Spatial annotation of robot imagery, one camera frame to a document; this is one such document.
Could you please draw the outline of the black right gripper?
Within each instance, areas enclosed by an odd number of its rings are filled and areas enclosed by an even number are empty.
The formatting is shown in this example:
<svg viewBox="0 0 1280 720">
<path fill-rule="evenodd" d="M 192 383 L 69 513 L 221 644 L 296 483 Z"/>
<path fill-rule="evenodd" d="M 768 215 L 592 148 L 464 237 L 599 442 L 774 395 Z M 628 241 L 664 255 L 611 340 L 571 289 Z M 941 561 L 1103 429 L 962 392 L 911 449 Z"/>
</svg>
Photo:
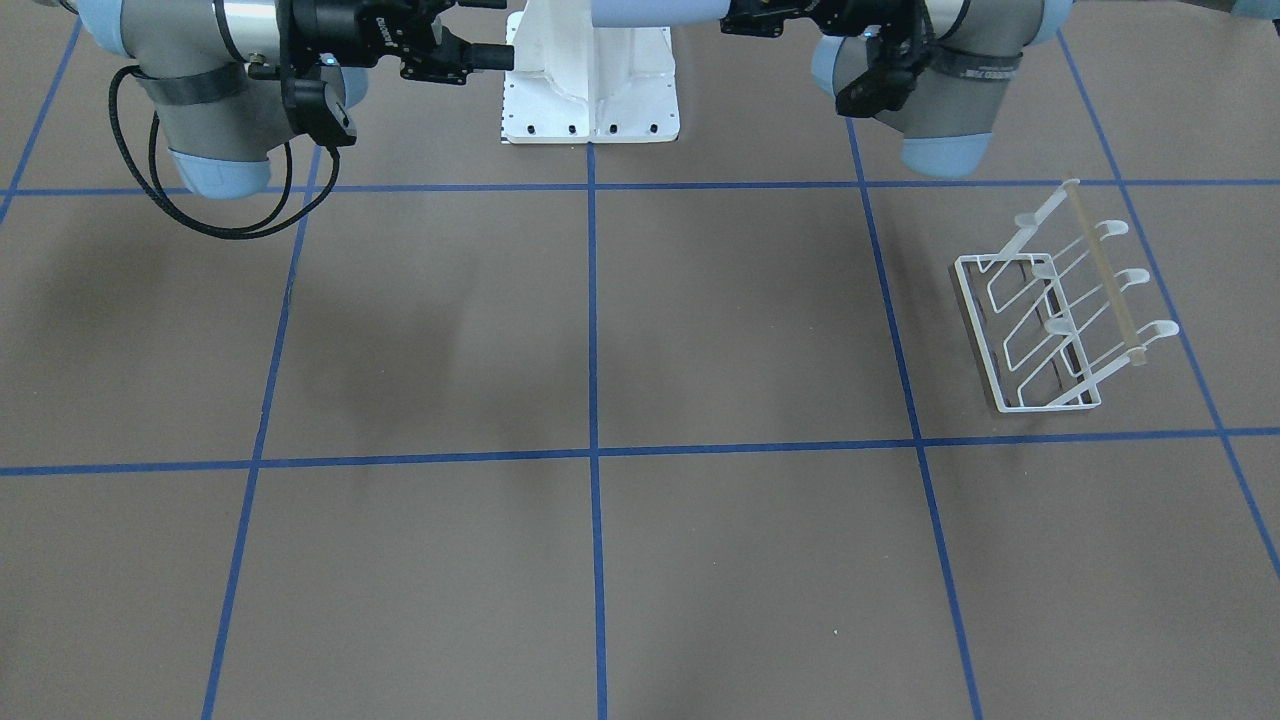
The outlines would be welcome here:
<svg viewBox="0 0 1280 720">
<path fill-rule="evenodd" d="M 465 85 L 474 72 L 513 70 L 515 47 L 470 44 L 440 15 L 456 1 L 293 1 L 288 10 L 289 55 L 302 72 L 329 59 L 339 67 L 374 68 L 399 59 L 404 79 Z"/>
</svg>

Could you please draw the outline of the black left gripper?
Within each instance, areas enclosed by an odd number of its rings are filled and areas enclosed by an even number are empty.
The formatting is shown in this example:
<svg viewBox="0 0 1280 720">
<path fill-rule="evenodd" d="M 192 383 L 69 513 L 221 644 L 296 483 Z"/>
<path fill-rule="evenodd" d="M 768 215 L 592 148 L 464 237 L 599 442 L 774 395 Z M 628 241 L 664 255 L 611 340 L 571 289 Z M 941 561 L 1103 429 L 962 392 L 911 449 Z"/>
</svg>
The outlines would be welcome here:
<svg viewBox="0 0 1280 720">
<path fill-rule="evenodd" d="M 732 1 L 719 19 L 724 35 L 777 38 L 791 20 L 810 20 L 824 36 L 854 37 L 868 27 L 906 38 L 925 24 L 924 1 Z"/>
</svg>

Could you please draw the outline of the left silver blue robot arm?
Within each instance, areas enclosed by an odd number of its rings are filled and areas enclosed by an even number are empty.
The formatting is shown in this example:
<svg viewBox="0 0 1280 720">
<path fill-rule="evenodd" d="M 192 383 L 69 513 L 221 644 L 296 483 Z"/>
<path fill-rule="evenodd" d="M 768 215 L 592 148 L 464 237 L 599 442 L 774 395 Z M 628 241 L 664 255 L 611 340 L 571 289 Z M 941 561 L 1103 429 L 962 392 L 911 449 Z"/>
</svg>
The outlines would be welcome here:
<svg viewBox="0 0 1280 720">
<path fill-rule="evenodd" d="M 918 174 L 973 173 L 1024 51 L 1055 36 L 1070 1 L 594 1 L 598 28 L 716 22 L 724 35 L 777 38 L 791 20 L 820 31 L 815 83 L 846 118 L 902 137 Z"/>
</svg>

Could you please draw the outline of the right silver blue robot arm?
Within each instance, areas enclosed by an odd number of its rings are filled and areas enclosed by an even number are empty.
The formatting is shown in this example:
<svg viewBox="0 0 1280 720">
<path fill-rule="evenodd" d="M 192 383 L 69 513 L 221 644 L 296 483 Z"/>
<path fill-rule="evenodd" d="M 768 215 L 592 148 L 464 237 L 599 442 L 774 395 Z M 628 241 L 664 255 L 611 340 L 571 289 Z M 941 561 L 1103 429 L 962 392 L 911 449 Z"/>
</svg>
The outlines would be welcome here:
<svg viewBox="0 0 1280 720">
<path fill-rule="evenodd" d="M 242 199 L 270 181 L 268 155 L 298 136 L 356 141 L 349 109 L 384 56 L 404 79 L 463 85 L 512 70 L 515 50 L 442 24 L 448 1 L 77 1 L 100 47 L 137 63 L 186 187 Z"/>
</svg>

